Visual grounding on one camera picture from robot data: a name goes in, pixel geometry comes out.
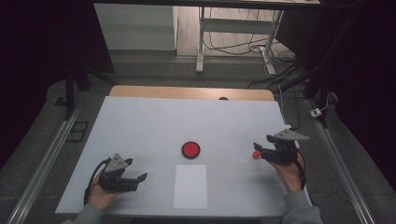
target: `wooden panel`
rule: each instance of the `wooden panel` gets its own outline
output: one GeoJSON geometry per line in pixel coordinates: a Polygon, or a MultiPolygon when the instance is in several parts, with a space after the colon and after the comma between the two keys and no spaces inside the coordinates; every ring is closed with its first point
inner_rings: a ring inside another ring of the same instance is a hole
{"type": "Polygon", "coordinates": [[[229,100],[240,101],[274,101],[274,95],[268,90],[115,86],[109,95],[126,97],[213,100],[218,100],[220,97],[227,97],[229,100]]]}

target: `person's left hand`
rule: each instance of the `person's left hand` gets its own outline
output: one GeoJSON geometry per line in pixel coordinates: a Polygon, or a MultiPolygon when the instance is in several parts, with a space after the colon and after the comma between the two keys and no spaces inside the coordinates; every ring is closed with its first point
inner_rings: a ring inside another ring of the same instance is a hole
{"type": "Polygon", "coordinates": [[[98,180],[99,175],[97,175],[92,181],[88,204],[91,204],[100,210],[105,210],[113,203],[114,199],[123,192],[106,191],[98,184],[98,180]]]}

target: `metal desk leg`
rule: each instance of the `metal desk leg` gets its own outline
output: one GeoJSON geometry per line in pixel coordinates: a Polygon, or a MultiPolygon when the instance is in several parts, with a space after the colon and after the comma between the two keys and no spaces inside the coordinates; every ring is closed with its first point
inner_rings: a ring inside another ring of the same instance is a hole
{"type": "Polygon", "coordinates": [[[273,26],[271,28],[271,33],[268,35],[267,43],[265,44],[265,49],[262,50],[262,57],[264,58],[265,66],[267,67],[267,71],[268,71],[269,75],[274,75],[276,73],[274,66],[271,62],[271,58],[269,56],[269,52],[271,49],[271,45],[274,41],[274,37],[275,37],[276,30],[279,25],[279,21],[280,21],[280,17],[282,16],[282,13],[283,13],[283,11],[275,12],[276,15],[274,18],[273,26]]]}
{"type": "Polygon", "coordinates": [[[205,8],[201,7],[201,18],[199,21],[197,67],[195,70],[197,74],[202,74],[204,72],[204,22],[205,22],[205,8]]]}

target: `white power adapter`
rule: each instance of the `white power adapter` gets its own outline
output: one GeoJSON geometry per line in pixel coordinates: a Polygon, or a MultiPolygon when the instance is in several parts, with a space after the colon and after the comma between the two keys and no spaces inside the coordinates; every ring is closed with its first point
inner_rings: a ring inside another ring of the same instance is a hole
{"type": "Polygon", "coordinates": [[[313,118],[317,118],[317,117],[319,117],[321,115],[321,112],[320,112],[320,110],[318,109],[318,108],[316,108],[316,109],[314,109],[314,110],[311,110],[311,116],[313,117],[313,118]]]}

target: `person's arm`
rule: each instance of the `person's arm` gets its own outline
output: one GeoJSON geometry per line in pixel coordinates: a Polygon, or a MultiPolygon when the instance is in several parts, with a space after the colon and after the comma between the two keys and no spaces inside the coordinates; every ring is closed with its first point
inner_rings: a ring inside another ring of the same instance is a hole
{"type": "MultiPolygon", "coordinates": [[[[305,167],[304,160],[298,153],[297,161],[305,167]]],[[[282,218],[282,224],[299,224],[299,223],[323,223],[320,217],[319,209],[315,206],[309,205],[305,192],[301,189],[301,175],[300,171],[294,162],[289,164],[278,164],[268,161],[274,166],[279,179],[288,192],[283,197],[286,205],[286,215],[282,218]]]]}
{"type": "Polygon", "coordinates": [[[113,203],[114,199],[119,196],[120,192],[105,191],[98,184],[97,176],[91,185],[90,197],[84,209],[79,213],[75,220],[66,220],[63,224],[99,224],[105,210],[113,203]]]}

